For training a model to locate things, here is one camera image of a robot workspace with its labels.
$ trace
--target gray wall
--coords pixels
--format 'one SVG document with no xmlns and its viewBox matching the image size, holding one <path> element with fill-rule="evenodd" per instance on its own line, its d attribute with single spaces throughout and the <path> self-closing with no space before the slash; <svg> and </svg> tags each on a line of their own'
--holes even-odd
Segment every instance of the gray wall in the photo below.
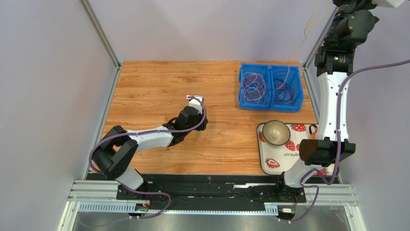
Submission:
<svg viewBox="0 0 410 231">
<path fill-rule="evenodd" d="M 380 22 L 356 50 L 355 70 L 410 59 L 410 3 L 372 12 Z M 369 231 L 409 230 L 409 73 L 410 64 L 361 73 L 350 83 L 347 128 L 357 150 L 341 163 L 341 175 L 353 185 Z"/>
<path fill-rule="evenodd" d="M 56 230 L 115 69 L 77 0 L 0 2 L 0 230 Z"/>
<path fill-rule="evenodd" d="M 316 0 L 90 0 L 123 60 L 288 60 Z M 326 9 L 321 1 L 313 18 Z M 329 18 L 307 32 L 304 62 Z"/>
</svg>

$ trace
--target wooden tabletop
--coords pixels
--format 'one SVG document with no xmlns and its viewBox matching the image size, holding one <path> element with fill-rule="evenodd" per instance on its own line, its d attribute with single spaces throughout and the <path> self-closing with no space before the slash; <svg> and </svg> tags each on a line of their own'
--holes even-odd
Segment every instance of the wooden tabletop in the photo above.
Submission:
<svg viewBox="0 0 410 231">
<path fill-rule="evenodd" d="M 136 153 L 130 165 L 141 173 L 263 174 L 256 138 L 258 124 L 273 119 L 316 123 L 316 119 L 303 78 L 305 100 L 300 112 L 239 109 L 241 63 L 124 62 L 104 134 L 116 125 L 129 130 L 156 128 L 178 116 L 188 105 L 187 95 L 202 95 L 209 120 L 205 131 L 193 131 L 170 148 Z"/>
</svg>

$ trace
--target strawberry print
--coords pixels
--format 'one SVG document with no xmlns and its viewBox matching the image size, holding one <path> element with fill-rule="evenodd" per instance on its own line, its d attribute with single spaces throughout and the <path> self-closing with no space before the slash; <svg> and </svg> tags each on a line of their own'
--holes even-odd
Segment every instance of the strawberry print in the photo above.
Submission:
<svg viewBox="0 0 410 231">
<path fill-rule="evenodd" d="M 291 128 L 295 131 L 306 131 L 306 126 L 304 124 L 292 124 Z"/>
<path fill-rule="evenodd" d="M 287 143 L 285 144 L 285 147 L 287 147 L 287 148 L 288 148 L 289 150 L 291 150 L 291 151 L 296 150 L 295 143 L 293 143 L 293 141 L 287 142 Z"/>
<path fill-rule="evenodd" d="M 265 139 L 263 138 L 262 132 L 259 133 L 259 139 L 262 142 L 265 142 Z"/>
<path fill-rule="evenodd" d="M 320 172 L 321 174 L 323 174 L 324 176 L 327 176 L 326 170 L 322 169 L 322 170 L 320 170 L 319 172 Z M 319 173 L 318 173 L 318 172 L 315 172 L 315 174 L 313 174 L 313 175 L 314 175 L 314 176 L 318 176 Z"/>
<path fill-rule="evenodd" d="M 277 168 L 281 166 L 275 159 L 272 158 L 266 158 L 265 163 L 270 168 Z"/>
</svg>

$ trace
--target robotic arm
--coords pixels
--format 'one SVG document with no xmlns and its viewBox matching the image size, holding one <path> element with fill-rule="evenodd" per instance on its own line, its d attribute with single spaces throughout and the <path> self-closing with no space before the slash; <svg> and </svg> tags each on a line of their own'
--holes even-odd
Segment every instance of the robotic arm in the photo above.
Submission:
<svg viewBox="0 0 410 231">
<path fill-rule="evenodd" d="M 317 140 L 302 140 L 300 143 L 300 158 L 284 172 L 280 192 L 283 195 L 294 196 L 300 192 L 302 184 L 314 174 L 313 169 L 335 164 L 335 171 L 338 171 L 338 163 L 355 152 L 356 145 L 349 142 L 346 128 L 349 81 L 343 88 L 341 86 L 353 72 L 356 47 L 366 41 L 367 34 L 379 21 L 369 10 L 376 6 L 395 8 L 404 1 L 333 0 L 339 9 L 315 57 L 321 96 Z M 336 104 L 339 97 L 340 109 Z M 341 142 L 340 153 L 337 151 L 338 141 Z"/>
<path fill-rule="evenodd" d="M 92 152 L 91 158 L 101 173 L 108 180 L 117 180 L 134 190 L 139 188 L 144 179 L 137 170 L 129 167 L 135 153 L 156 147 L 174 146 L 182 142 L 192 130 L 206 129 L 208 120 L 202 108 L 204 98 L 195 95 L 188 96 L 187 99 L 191 99 L 189 106 L 186 106 L 178 117 L 157 128 L 132 131 L 124 130 L 121 126 L 113 127 L 102 139 L 102 144 L 97 145 Z M 114 150 L 114 146 L 120 147 L 119 150 Z"/>
</svg>

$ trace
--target blue plastic bin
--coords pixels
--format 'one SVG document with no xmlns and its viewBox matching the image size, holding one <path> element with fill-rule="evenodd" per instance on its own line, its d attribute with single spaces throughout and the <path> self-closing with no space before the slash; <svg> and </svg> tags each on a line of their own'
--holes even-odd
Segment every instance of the blue plastic bin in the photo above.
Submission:
<svg viewBox="0 0 410 231">
<path fill-rule="evenodd" d="M 271 65 L 270 66 L 270 76 L 271 76 L 271 82 L 273 85 L 271 86 L 273 89 L 273 98 L 275 98 L 276 93 L 278 91 L 275 91 L 275 88 L 278 88 L 282 82 L 277 79 L 281 79 L 282 81 L 285 81 L 286 79 L 286 74 L 289 70 L 289 66 L 286 65 Z M 298 66 L 291 66 L 289 75 L 286 79 L 286 84 L 289 85 L 289 87 L 293 90 L 293 100 L 290 103 L 281 103 L 281 102 L 275 102 L 274 99 L 272 99 L 272 103 L 270 105 L 270 110 L 275 110 L 275 111 L 281 111 L 281 112 L 298 112 L 302 108 L 302 103 L 303 103 L 303 89 L 302 89 L 302 80 L 300 79 L 300 73 L 299 73 L 299 67 Z"/>
<path fill-rule="evenodd" d="M 269 87 L 266 88 L 266 96 L 263 98 L 261 101 L 250 101 L 247 100 L 250 97 L 244 97 L 244 94 L 247 94 L 244 92 L 244 80 L 243 76 L 246 73 L 256 73 L 260 74 L 265 83 L 269 85 Z M 241 88 L 239 89 L 239 107 L 243 109 L 251 109 L 251 110 L 269 110 L 271 107 L 271 102 L 272 102 L 272 91 L 270 89 L 271 86 L 271 71 L 270 71 L 270 66 L 269 65 L 264 65 L 264 64 L 242 64 L 241 65 L 241 70 L 239 71 L 239 81 L 241 82 Z"/>
</svg>

